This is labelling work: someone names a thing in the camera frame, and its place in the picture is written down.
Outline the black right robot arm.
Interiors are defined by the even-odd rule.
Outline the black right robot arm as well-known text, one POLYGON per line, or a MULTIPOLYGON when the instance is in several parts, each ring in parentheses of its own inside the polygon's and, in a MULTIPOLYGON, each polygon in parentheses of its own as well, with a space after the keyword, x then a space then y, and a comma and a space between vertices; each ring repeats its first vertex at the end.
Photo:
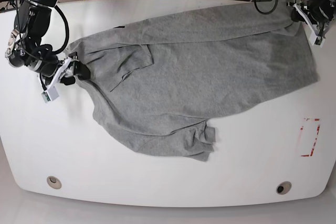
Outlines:
POLYGON ((10 35, 5 57, 11 66, 18 68, 28 67, 39 74, 43 89, 46 89, 53 80, 64 85, 72 85, 76 79, 88 80, 91 72, 78 60, 76 52, 60 60, 62 53, 69 42, 69 24, 57 6, 58 0, 11 0, 16 8, 14 29, 10 35), (51 10, 55 9, 65 25, 65 41, 54 50, 50 44, 42 44, 51 18, 51 10))

